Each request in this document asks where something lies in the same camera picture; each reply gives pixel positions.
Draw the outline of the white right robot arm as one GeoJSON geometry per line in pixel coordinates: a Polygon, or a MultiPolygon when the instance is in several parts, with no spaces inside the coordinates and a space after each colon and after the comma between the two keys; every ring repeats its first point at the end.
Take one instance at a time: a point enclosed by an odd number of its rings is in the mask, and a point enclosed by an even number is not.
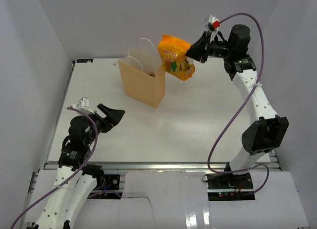
{"type": "Polygon", "coordinates": [[[289,126],[287,117],[280,116],[273,109],[263,91],[260,84],[262,73],[256,71],[256,65],[247,53],[250,39],[250,29],[242,24],[232,27],[228,40],[210,26],[186,53],[187,57],[201,63],[208,57],[223,59],[226,73],[244,100],[228,125],[243,108],[249,114],[250,126],[242,133],[242,148],[222,171],[224,184],[231,189],[241,184],[240,174],[245,174],[259,158],[281,145],[289,126]]]}

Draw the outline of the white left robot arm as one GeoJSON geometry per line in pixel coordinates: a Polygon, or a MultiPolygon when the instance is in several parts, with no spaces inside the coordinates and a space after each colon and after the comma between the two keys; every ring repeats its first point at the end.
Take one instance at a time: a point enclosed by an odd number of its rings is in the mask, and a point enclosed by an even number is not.
{"type": "Polygon", "coordinates": [[[56,177],[51,191],[42,196],[34,205],[44,199],[47,203],[31,229],[71,229],[85,201],[94,189],[104,185],[105,176],[101,166],[89,164],[94,153],[98,136],[107,133],[119,124],[125,111],[98,104],[105,114],[100,116],[80,100],[69,106],[78,115],[70,121],[58,160],[56,177]]]}

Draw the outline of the brown paper bag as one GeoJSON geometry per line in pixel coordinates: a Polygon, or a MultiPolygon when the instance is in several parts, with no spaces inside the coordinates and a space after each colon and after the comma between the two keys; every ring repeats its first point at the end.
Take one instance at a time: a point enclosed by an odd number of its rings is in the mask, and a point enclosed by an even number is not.
{"type": "Polygon", "coordinates": [[[140,38],[139,46],[118,60],[123,89],[126,95],[156,109],[165,96],[165,72],[152,42],[140,38]]]}

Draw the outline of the blue label left corner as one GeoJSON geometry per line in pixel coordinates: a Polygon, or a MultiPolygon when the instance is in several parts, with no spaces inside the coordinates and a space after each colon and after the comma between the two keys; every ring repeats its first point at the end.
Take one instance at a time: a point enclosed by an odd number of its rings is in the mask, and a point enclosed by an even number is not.
{"type": "Polygon", "coordinates": [[[94,60],[93,59],[77,59],[76,63],[92,63],[94,60]]]}

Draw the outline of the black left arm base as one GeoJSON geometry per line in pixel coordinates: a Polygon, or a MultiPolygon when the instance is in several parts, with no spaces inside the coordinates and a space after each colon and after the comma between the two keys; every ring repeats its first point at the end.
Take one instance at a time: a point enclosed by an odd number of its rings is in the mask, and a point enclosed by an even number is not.
{"type": "Polygon", "coordinates": [[[88,174],[83,173],[75,185],[74,197],[86,200],[100,194],[115,194],[119,189],[120,176],[118,174],[88,174]]]}

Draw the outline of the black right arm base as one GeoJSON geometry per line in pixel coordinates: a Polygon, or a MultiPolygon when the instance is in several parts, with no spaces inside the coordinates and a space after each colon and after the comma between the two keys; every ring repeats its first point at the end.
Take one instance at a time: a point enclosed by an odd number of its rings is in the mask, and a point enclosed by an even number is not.
{"type": "Polygon", "coordinates": [[[207,184],[208,200],[212,201],[253,201],[254,187],[250,173],[206,174],[202,181],[207,184]]]}

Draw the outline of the orange yellow candy bag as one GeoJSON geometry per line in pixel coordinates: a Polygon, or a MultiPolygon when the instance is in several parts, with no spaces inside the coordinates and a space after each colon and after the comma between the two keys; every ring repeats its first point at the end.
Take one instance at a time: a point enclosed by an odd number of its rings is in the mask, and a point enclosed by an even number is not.
{"type": "Polygon", "coordinates": [[[190,47],[191,44],[182,39],[163,35],[158,45],[163,70],[182,81],[191,78],[196,68],[193,59],[186,56],[190,47]]]}

